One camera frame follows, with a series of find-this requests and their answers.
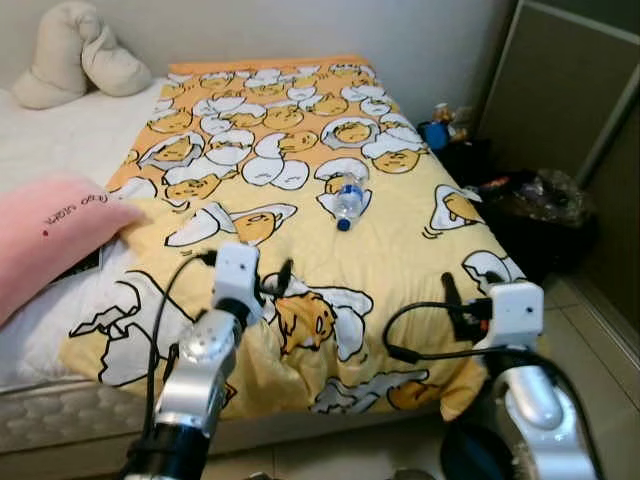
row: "pink pillow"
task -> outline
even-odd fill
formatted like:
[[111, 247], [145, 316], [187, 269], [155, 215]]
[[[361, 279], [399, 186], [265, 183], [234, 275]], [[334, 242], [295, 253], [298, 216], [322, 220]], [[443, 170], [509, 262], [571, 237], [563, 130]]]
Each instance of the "pink pillow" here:
[[0, 208], [0, 325], [58, 275], [143, 216], [71, 173], [0, 194]]

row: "white sheet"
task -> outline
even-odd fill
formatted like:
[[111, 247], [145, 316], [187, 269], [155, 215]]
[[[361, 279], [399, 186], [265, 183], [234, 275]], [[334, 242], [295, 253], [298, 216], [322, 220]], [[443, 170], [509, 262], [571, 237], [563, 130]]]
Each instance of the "white sheet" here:
[[131, 97], [93, 92], [48, 110], [20, 107], [0, 89], [0, 192], [66, 169], [105, 184], [153, 111], [162, 80]]
[[[0, 192], [60, 169], [106, 183], [153, 110], [161, 84], [156, 80], [123, 98], [94, 92], [43, 111], [25, 110], [0, 90]], [[118, 242], [105, 255], [100, 275], [65, 279], [16, 312], [0, 330], [0, 392], [67, 377], [58, 360], [60, 342], [93, 292], [111, 285], [129, 263]]]

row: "blue bottle cap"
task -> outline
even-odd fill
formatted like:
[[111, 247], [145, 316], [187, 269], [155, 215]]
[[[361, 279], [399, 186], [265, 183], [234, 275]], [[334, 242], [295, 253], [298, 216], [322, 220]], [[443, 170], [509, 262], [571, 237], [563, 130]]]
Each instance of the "blue bottle cap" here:
[[341, 232], [346, 232], [351, 228], [351, 222], [348, 218], [341, 218], [338, 220], [338, 230]]

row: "white wall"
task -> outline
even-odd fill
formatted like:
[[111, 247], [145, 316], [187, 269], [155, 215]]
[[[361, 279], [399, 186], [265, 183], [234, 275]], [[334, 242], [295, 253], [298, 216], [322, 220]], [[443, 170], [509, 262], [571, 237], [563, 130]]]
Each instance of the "white wall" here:
[[[27, 68], [56, 0], [0, 0], [0, 87]], [[359, 53], [405, 113], [474, 105], [500, 47], [507, 0], [92, 0], [151, 67], [170, 62]]]

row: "white mattress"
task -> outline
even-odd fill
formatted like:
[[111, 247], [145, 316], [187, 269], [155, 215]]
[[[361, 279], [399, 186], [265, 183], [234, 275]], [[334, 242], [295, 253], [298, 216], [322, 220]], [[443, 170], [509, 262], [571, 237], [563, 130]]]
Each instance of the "white mattress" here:
[[[147, 90], [124, 98], [93, 92], [42, 111], [23, 109], [0, 90], [0, 192], [61, 169], [105, 184], [126, 158], [161, 85], [157, 80]], [[57, 351], [69, 331], [67, 323], [81, 305], [65, 302], [64, 297], [73, 291], [73, 298], [82, 298], [83, 291], [96, 287], [95, 281], [79, 276], [59, 282], [0, 330], [0, 392], [76, 378], [69, 376]]]
[[90, 381], [57, 380], [5, 393], [0, 459], [8, 452], [136, 432], [143, 418], [142, 398]]

